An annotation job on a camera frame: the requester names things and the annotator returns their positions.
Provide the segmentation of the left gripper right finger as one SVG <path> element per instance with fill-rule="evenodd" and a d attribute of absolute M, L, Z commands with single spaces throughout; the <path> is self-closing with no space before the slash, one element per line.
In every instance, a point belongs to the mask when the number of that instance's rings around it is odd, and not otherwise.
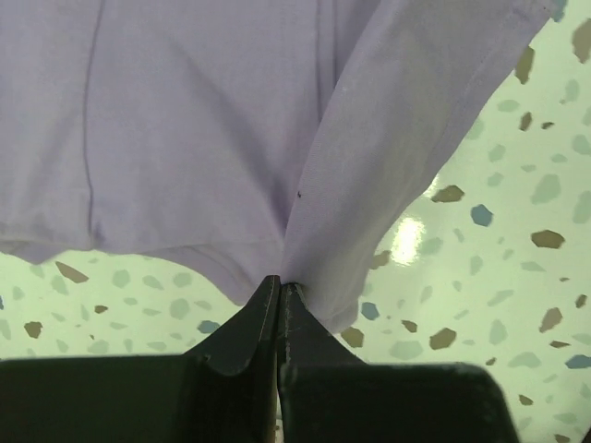
<path fill-rule="evenodd" d="M 287 442 L 512 443 L 500 387 L 464 363 L 370 365 L 281 290 L 277 383 Z"/>

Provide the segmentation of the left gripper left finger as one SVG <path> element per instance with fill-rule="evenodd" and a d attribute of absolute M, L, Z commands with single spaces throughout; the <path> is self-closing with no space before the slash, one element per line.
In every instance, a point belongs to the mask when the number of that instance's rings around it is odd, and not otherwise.
<path fill-rule="evenodd" d="M 3 360 L 5 442 L 272 442 L 280 282 L 181 354 Z"/>

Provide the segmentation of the purple t shirt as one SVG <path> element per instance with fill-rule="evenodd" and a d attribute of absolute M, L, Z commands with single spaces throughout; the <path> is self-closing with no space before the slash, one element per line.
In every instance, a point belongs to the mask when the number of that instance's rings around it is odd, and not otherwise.
<path fill-rule="evenodd" d="M 552 1 L 5 1 L 1 249 L 159 257 L 332 332 Z"/>

